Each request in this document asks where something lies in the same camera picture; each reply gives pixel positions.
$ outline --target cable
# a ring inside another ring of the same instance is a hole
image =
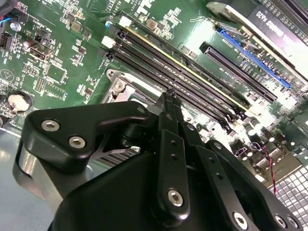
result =
[[[1,26],[2,23],[5,23],[5,22],[10,21],[10,20],[11,20],[11,18],[6,18],[6,19],[1,20],[0,21],[0,26]]]
[[[252,142],[250,144],[250,149],[254,151],[262,151],[260,144],[258,144],[257,142]]]
[[[266,159],[269,161],[271,179],[272,179],[273,187],[274,187],[274,196],[276,196],[278,190],[276,189],[275,173],[274,173],[274,170],[273,170],[273,159],[269,156],[269,153],[268,153],[268,151],[266,150],[266,147],[265,147],[265,146],[263,146],[263,150],[264,150]]]

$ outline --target blue cable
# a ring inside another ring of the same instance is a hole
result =
[[[5,22],[10,21],[10,20],[11,20],[11,18],[6,18],[6,19],[1,20],[0,21],[0,26],[1,26],[2,23],[5,23]]]

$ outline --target motherboard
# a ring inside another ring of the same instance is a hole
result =
[[[18,135],[41,109],[147,107],[173,88],[203,141],[219,140],[277,194],[275,181],[308,159],[308,5],[226,2],[17,2],[0,17],[1,129]]]

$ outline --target black mechanical arm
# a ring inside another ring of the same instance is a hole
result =
[[[172,90],[137,102],[35,111],[13,174],[55,212],[49,231],[303,230],[220,142],[204,144]],[[88,162],[140,147],[87,181]]]

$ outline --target blue pcie slot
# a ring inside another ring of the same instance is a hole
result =
[[[281,84],[283,84],[285,87],[291,89],[292,86],[285,81],[284,79],[278,77],[272,70],[270,70],[264,63],[262,63],[257,57],[255,57],[252,53],[249,51],[246,51],[242,48],[242,46],[233,39],[230,35],[226,33],[221,28],[218,28],[217,31],[226,38],[233,46],[235,46],[240,52],[242,52],[247,58],[249,58],[251,61],[253,61],[255,64],[257,64],[259,67],[261,67],[263,70],[265,70],[268,74],[270,74],[272,77],[274,77],[276,80],[278,80]]]

